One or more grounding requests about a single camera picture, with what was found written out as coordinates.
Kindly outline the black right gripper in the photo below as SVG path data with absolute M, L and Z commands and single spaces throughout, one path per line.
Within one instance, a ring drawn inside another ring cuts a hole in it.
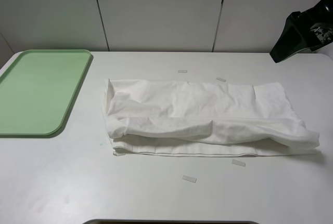
M 270 51 L 280 63 L 307 48 L 316 51 L 332 43 L 332 0 L 320 0 L 305 12 L 292 12 L 278 41 Z

